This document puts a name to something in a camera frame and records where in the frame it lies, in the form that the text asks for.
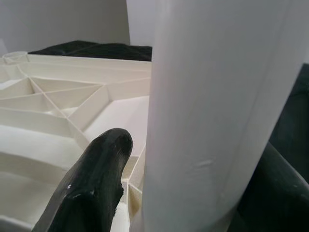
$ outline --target cream plastic structure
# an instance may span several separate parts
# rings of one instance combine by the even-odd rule
[[[0,59],[0,231],[30,231],[90,141],[126,128],[133,140],[112,232],[141,204],[150,62],[27,55]]]

